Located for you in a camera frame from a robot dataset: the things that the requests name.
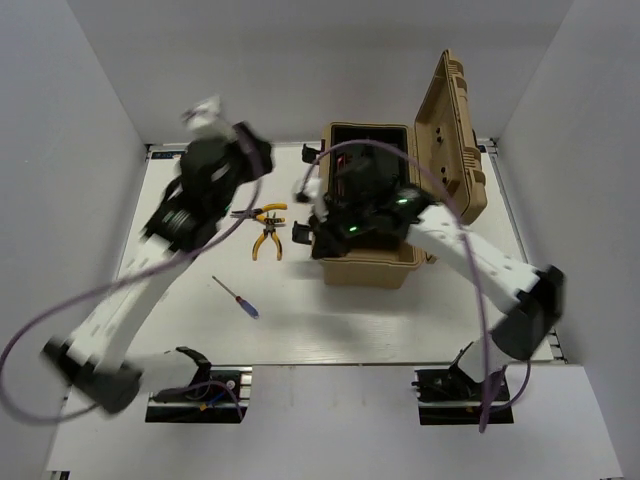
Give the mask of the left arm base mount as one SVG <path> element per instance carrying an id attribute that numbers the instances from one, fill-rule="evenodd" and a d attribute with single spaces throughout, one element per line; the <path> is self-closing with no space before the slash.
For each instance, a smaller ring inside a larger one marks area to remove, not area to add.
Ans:
<path id="1" fill-rule="evenodd" d="M 147 358 L 142 380 L 149 424 L 239 424 L 249 406 L 252 369 L 214 366 L 181 346 Z"/>

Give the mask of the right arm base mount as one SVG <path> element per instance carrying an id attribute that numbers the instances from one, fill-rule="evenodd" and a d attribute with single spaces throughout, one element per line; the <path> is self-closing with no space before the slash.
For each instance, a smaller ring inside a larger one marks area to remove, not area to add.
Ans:
<path id="1" fill-rule="evenodd" d="M 492 375 L 492 389 L 499 389 L 491 405 L 488 423 L 514 423 L 511 394 L 504 373 Z M 418 401 L 421 426 L 470 426 L 480 423 L 482 386 L 469 386 L 447 368 L 418 368 L 411 383 Z"/>

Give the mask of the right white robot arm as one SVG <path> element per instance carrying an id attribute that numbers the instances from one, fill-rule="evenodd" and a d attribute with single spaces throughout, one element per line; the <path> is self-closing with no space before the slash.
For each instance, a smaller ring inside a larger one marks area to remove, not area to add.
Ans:
<path id="1" fill-rule="evenodd" d="M 502 313 L 449 367 L 453 390 L 472 399 L 488 379 L 510 364 L 531 359 L 562 315 L 564 273 L 517 260 L 461 224 L 442 200 L 421 184 L 389 179 L 364 159 L 342 172 L 344 197 L 320 178 L 305 175 L 294 198 L 311 206 L 312 257 L 329 285 L 398 289 L 429 256 L 471 282 L 480 302 Z"/>

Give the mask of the long brown hex key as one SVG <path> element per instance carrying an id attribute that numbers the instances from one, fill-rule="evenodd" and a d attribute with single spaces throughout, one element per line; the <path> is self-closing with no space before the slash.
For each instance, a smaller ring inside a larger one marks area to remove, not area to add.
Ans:
<path id="1" fill-rule="evenodd" d="M 346 154 L 340 155 L 336 159 L 335 172 L 334 172 L 334 192 L 337 198 L 344 196 L 344 181 L 342 178 L 342 171 L 347 166 L 348 158 Z"/>

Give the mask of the tan plastic toolbox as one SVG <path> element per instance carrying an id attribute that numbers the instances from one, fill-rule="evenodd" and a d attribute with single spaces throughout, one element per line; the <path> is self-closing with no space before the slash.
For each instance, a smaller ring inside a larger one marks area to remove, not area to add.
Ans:
<path id="1" fill-rule="evenodd" d="M 454 204 L 463 224 L 487 206 L 486 177 L 468 108 L 463 64 L 445 50 L 412 125 L 331 122 L 319 163 L 294 197 L 313 207 L 292 240 L 308 245 L 324 281 L 398 289 L 423 263 L 440 259 L 422 239 L 408 240 L 420 215 Z"/>

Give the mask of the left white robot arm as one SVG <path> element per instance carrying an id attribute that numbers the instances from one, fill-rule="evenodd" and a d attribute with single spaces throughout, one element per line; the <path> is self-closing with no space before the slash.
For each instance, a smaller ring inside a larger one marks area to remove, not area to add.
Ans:
<path id="1" fill-rule="evenodd" d="M 50 339 L 46 360 L 105 413 L 125 410 L 142 393 L 182 391 L 199 399 L 211 387 L 211 364 L 188 347 L 133 358 L 128 349 L 165 292 L 212 240 L 238 188 L 273 169 L 272 147 L 245 122 L 232 136 L 201 134 L 179 160 L 179 175 L 166 187 L 146 222 L 128 268 L 134 282 L 113 290 L 65 339 Z"/>

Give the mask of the yellow diagonal cutter pliers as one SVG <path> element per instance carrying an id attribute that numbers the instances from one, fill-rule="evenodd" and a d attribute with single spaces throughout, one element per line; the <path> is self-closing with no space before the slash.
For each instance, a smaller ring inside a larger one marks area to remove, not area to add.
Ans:
<path id="1" fill-rule="evenodd" d="M 277 234 L 277 230 L 283 227 L 286 223 L 286 219 L 283 217 L 277 217 L 276 214 L 270 215 L 259 214 L 256 217 L 256 221 L 262 224 L 263 230 L 260 236 L 256 239 L 252 247 L 252 260 L 257 261 L 262 244 L 266 239 L 271 239 L 276 246 L 276 260 L 281 261 L 283 257 L 282 242 Z"/>

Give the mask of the yellow needle-nose pliers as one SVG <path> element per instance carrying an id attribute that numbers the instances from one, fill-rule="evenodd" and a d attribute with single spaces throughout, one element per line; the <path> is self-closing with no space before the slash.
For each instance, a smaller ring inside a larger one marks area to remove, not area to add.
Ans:
<path id="1" fill-rule="evenodd" d="M 264 217 L 268 212 L 275 210 L 287 210 L 288 205 L 286 203 L 269 203 L 264 205 L 263 207 L 253 208 L 249 213 L 245 210 L 236 210 L 230 213 L 232 218 L 250 218 L 253 220 Z"/>

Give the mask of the red blue screwdriver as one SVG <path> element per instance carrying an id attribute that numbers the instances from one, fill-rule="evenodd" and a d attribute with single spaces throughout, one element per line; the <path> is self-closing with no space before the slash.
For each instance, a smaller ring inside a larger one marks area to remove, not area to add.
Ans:
<path id="1" fill-rule="evenodd" d="M 253 319 L 258 319 L 260 317 L 258 310 L 250 302 L 248 302 L 242 296 L 237 295 L 226 284 L 224 284 L 218 277 L 212 276 L 212 279 L 234 299 L 234 301 L 240 306 L 240 308 L 249 317 Z"/>

